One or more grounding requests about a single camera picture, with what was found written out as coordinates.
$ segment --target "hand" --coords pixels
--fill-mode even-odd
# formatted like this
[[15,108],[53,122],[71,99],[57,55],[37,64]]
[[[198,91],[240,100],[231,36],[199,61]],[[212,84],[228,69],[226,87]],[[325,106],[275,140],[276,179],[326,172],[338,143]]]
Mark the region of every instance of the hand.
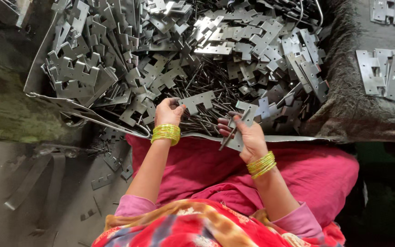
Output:
[[[241,115],[237,112],[229,112],[229,115],[234,116],[233,119],[236,123],[237,130],[242,133],[244,147],[240,153],[240,158],[242,158],[246,164],[250,164],[268,154],[268,147],[266,146],[262,127],[256,122],[253,122],[251,127],[248,127],[241,120]],[[228,127],[229,120],[226,118],[219,118],[217,121],[219,122],[217,126],[219,127],[220,134],[227,137],[232,131],[232,129]]]
[[179,98],[165,98],[155,111],[155,127],[161,124],[172,124],[179,126],[185,105],[176,106]]

